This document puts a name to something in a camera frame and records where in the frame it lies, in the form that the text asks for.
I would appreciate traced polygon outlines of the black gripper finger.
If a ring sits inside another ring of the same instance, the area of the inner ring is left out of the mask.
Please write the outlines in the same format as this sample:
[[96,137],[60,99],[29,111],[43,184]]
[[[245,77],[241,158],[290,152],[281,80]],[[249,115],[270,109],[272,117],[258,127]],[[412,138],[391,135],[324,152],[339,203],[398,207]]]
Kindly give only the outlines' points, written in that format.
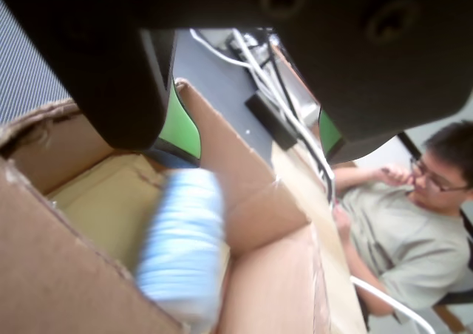
[[166,166],[198,166],[199,129],[173,77],[177,35],[145,0],[4,0],[97,133]]
[[472,0],[140,0],[140,18],[273,28],[351,143],[450,116],[472,92]]

